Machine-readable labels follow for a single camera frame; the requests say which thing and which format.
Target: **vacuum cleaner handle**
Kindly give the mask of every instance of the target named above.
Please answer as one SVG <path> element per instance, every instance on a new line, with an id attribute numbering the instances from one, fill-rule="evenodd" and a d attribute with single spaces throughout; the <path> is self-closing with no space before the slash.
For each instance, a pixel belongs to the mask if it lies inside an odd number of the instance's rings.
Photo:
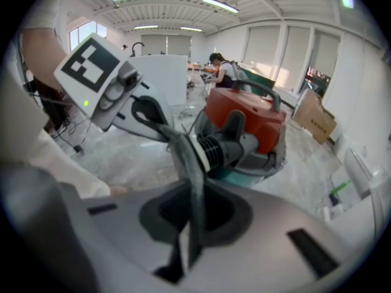
<path id="1" fill-rule="evenodd" d="M 244 80 L 244 79 L 239 79 L 239 80 L 235 81 L 232 88 L 239 89 L 241 85 L 249 85 L 253 88 L 259 89 L 262 92 L 265 92 L 266 94 L 270 95 L 273 98 L 273 104 L 271 106 L 271 110 L 273 110 L 275 112 L 280 111 L 281 98 L 277 92 L 273 91 L 272 89 L 268 88 L 265 85 L 262 85 L 262 84 L 255 82 L 255 81 L 248 81 L 248 80 Z"/>

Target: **black slot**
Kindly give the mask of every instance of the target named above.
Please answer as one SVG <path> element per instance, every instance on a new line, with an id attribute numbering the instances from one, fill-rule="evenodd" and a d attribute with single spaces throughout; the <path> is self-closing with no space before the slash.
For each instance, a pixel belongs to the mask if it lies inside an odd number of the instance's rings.
<path id="1" fill-rule="evenodd" d="M 109 204 L 104 204 L 104 205 L 99 205 L 99 206 L 94 206 L 92 208 L 88 208 L 88 212 L 90 213 L 91 216 L 101 214 L 103 212 L 109 212 L 117 209 L 117 205 L 114 203 L 109 203 Z"/>
<path id="2" fill-rule="evenodd" d="M 126 117 L 123 115 L 123 114 L 121 114 L 121 113 L 117 113 L 117 116 L 119 117 L 119 118 L 121 118 L 122 120 L 124 120 Z"/>
<path id="3" fill-rule="evenodd" d="M 231 244 L 249 227 L 252 210 L 240 196 L 207 185 L 204 188 L 205 231 L 202 247 Z M 191 221 L 189 186 L 170 190 L 143 205 L 139 220 L 154 240 L 173 244 Z"/>
<path id="4" fill-rule="evenodd" d="M 318 278 L 324 277 L 338 267 L 338 263 L 303 229 L 288 232 L 288 237 Z"/>

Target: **window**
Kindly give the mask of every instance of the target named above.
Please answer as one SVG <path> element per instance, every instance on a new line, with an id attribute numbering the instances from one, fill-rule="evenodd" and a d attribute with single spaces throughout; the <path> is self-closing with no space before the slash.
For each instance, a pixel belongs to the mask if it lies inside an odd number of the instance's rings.
<path id="1" fill-rule="evenodd" d="M 288 39 L 276 86 L 296 93 L 295 88 L 301 77 L 302 67 L 310 39 L 310 29 L 289 27 Z"/>
<path id="2" fill-rule="evenodd" d="M 338 56 L 340 37 L 315 31 L 309 69 L 301 85 L 299 94 L 306 88 L 324 96 L 330 84 Z"/>
<path id="3" fill-rule="evenodd" d="M 260 75 L 270 78 L 280 27 L 250 28 L 244 63 Z"/>
<path id="4" fill-rule="evenodd" d="M 145 45 L 142 47 L 143 56 L 166 51 L 167 37 L 165 35 L 141 35 L 141 42 Z"/>
<path id="5" fill-rule="evenodd" d="M 88 22 L 76 29 L 73 29 L 69 33 L 69 44 L 71 51 L 93 32 L 98 34 L 100 37 L 106 38 L 107 29 L 94 21 Z"/>
<path id="6" fill-rule="evenodd" d="M 190 37 L 188 36 L 167 36 L 167 54 L 180 54 L 190 57 Z"/>

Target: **woman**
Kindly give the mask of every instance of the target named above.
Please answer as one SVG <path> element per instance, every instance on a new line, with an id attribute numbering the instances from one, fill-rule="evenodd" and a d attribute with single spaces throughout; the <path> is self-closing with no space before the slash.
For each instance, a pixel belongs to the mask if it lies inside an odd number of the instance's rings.
<path id="1" fill-rule="evenodd" d="M 218 67 L 217 77 L 209 79 L 210 82 L 216 83 L 216 88 L 232 88 L 236 81 L 235 71 L 232 64 L 227 61 L 220 53 L 212 53 L 209 61 L 213 66 Z"/>

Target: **cardboard box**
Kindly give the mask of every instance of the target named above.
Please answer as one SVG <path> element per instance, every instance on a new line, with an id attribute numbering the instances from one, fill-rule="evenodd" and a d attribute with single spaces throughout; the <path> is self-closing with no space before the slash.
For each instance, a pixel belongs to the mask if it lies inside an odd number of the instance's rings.
<path id="1" fill-rule="evenodd" d="M 310 89 L 306 89 L 299 98 L 292 119 L 310 131 L 320 144 L 327 140 L 337 125 L 334 116 L 323 108 L 321 97 Z"/>

